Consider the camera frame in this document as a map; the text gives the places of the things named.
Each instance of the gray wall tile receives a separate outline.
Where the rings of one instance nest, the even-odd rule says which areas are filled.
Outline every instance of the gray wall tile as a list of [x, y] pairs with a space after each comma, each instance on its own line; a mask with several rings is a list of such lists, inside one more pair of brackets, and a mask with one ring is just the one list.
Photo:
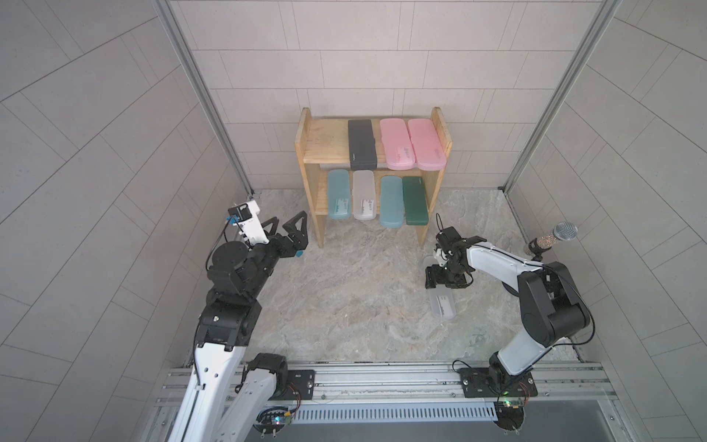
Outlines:
[[157, 304], [125, 368], [124, 376], [147, 383], [155, 382], [179, 326], [175, 318], [184, 315], [196, 283], [197, 280], [189, 272], [180, 265], [176, 266], [165, 288], [165, 295]]
[[197, 162], [175, 129], [125, 187], [125, 195], [157, 223]]
[[120, 39], [63, 66], [22, 93], [83, 147], [149, 85]]
[[695, 383], [694, 376], [704, 373], [707, 367], [707, 346], [704, 343], [691, 345], [659, 354], [654, 356], [653, 360], [697, 430], [697, 434], [705, 439], [707, 422], [704, 417], [707, 408], [699, 398], [707, 394], [707, 385]]
[[653, 270], [695, 331], [707, 339], [707, 298], [704, 296], [704, 261], [707, 244], [698, 243]]
[[196, 224], [197, 218], [182, 200], [174, 198], [126, 275], [123, 286], [156, 306]]
[[81, 149], [0, 224], [0, 293], [39, 298], [132, 176], [100, 137]]
[[56, 385], [0, 376], [3, 439], [26, 440], [56, 390]]
[[649, 337], [686, 322], [610, 218], [585, 236], [582, 245], [638, 337]]
[[646, 254], [686, 227], [685, 222], [611, 146], [605, 146], [599, 152], [582, 173], [582, 181], [639, 255]]
[[85, 441], [120, 380], [147, 321], [110, 304], [47, 405], [29, 441]]
[[168, 76], [101, 131], [104, 140], [137, 173], [189, 107], [177, 81]]
[[121, 211], [108, 209], [7, 343], [73, 361], [146, 240]]
[[58, 385], [71, 362], [7, 345], [0, 346], [0, 375]]
[[0, 105], [0, 220], [64, 165], [64, 160], [12, 112]]

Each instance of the tiled wall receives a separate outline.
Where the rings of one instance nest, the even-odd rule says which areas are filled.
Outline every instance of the tiled wall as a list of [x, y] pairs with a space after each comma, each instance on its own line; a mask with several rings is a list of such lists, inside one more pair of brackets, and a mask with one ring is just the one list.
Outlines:
[[703, 0], [624, 0], [510, 191], [528, 238], [579, 226], [547, 258], [597, 321], [580, 352], [618, 375], [647, 441], [707, 441], [705, 29]]
[[235, 173], [149, 0], [0, 3], [0, 439], [128, 441]]
[[302, 187], [293, 141], [315, 117], [441, 106], [445, 187], [498, 187], [597, 10], [593, 2], [172, 1], [256, 188]]

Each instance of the black bracket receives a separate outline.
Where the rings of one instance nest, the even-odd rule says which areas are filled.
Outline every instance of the black bracket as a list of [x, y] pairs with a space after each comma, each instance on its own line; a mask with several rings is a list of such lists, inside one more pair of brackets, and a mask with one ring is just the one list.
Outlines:
[[501, 394], [501, 397], [535, 397], [537, 396], [537, 388], [535, 387], [535, 381], [532, 378], [530, 372], [525, 375], [520, 376], [515, 382], [510, 385], [504, 385], [503, 391], [496, 391], [490, 384], [489, 369], [484, 367], [478, 368], [460, 368], [459, 376], [462, 381], [462, 389], [464, 390], [464, 397], [492, 397], [496, 399]]

